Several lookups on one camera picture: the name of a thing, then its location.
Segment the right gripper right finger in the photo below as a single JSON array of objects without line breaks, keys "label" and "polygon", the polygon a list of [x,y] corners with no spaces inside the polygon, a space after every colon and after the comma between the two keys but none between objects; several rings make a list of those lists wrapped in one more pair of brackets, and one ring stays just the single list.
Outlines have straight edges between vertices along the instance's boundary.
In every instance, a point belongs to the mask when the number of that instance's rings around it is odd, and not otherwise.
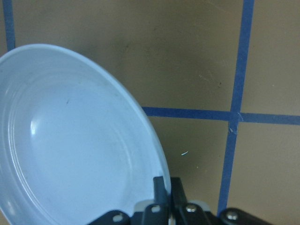
[{"label": "right gripper right finger", "polygon": [[206,213],[196,203],[188,202],[179,177],[171,177],[171,208],[176,225],[210,225]]}]

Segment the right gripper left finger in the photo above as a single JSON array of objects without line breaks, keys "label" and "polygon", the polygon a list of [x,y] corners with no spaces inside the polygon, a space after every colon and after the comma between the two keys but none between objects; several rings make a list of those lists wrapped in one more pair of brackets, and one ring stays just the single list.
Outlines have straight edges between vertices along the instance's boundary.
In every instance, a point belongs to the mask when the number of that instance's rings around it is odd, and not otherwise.
[{"label": "right gripper left finger", "polygon": [[164,178],[154,177],[154,202],[148,205],[142,215],[142,225],[167,225],[169,222],[169,199]]}]

